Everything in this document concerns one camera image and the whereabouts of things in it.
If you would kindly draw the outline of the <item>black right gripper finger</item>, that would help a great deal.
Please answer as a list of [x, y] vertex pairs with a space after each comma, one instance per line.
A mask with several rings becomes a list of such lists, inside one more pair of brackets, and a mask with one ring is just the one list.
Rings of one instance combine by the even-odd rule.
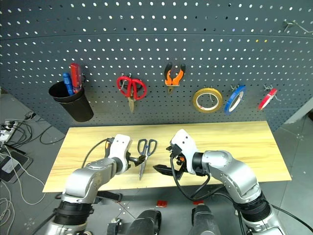
[[175, 181], [178, 181], [181, 179], [182, 175], [184, 174], [184, 168], [181, 167], [179, 170], [172, 169], [172, 175]]
[[154, 165], [153, 169], [156, 170], [158, 173], [161, 173], [162, 175], [166, 175], [166, 176], [173, 176], [173, 173], [174, 173], [171, 167], [168, 167], [163, 164]]

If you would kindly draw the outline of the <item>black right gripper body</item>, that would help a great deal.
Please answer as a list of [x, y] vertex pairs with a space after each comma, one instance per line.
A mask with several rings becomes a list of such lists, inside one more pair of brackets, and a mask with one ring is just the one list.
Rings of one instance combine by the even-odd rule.
[[[183, 174], [186, 172], [186, 158], [182, 153], [182, 149], [177, 144], [168, 146], [166, 148], [170, 152], [170, 164], [172, 174]], [[180, 166], [179, 170], [175, 170], [174, 161]]]

